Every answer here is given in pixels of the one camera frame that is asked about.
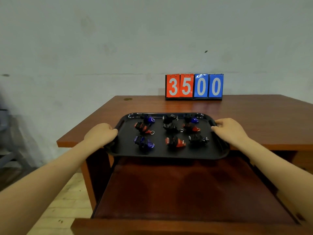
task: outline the person's left hand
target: person's left hand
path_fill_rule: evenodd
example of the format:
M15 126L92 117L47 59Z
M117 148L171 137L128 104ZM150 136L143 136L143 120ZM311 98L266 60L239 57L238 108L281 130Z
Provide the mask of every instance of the person's left hand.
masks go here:
M101 123L89 130L84 140L96 143L99 147L102 147L111 142L117 136L117 132L118 130L112 129L109 124Z

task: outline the person's right arm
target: person's right arm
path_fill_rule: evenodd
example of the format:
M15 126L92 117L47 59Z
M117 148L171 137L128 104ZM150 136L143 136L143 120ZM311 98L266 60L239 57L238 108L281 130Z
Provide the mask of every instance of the person's right arm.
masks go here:
M247 136L235 120L219 119L212 130L238 148L313 225L313 175L280 158Z

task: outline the scoreboard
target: scoreboard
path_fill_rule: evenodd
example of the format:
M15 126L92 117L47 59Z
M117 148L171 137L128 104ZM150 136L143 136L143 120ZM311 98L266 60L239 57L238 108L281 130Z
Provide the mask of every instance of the scoreboard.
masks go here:
M224 74L165 75L165 100L221 100Z

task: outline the brown desk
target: brown desk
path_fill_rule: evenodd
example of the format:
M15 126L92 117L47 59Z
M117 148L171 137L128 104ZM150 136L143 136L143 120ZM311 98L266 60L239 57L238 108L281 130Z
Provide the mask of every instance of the brown desk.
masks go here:
M115 126L122 116L132 112L200 112L214 119L230 117L244 127L249 137L270 150L279 150L277 153L289 161L297 151L313 151L313 105L282 95L225 95L222 101L208 102L115 96L61 137L58 146L73 147L96 124ZM97 227L95 221L99 221L102 231L118 229L127 227L128 220L124 219L132 219L139 227L149 227L152 220L158 227L173 221L163 232L178 231L174 221L189 221L180 225L189 227L186 231L201 233L216 231L215 226L228 227L228 222L238 229L243 222L257 223L263 226L258 231L274 229L273 224L284 229L287 226L288 232L292 231L290 226L299 229L244 159L238 151L231 151L219 161L122 158L111 170L107 154L100 149L82 165L92 207L98 202L94 219L76 220L72 228L80 234L82 224L86 229ZM196 230L195 221L205 221L204 230ZM138 231L139 227L129 229Z

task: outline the red number card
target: red number card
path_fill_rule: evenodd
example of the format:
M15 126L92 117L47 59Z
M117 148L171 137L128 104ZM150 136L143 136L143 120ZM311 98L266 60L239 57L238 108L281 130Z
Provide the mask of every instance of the red number card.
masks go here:
M180 97L192 97L194 91L194 74L180 75Z
M180 75L166 75L166 97L179 97Z

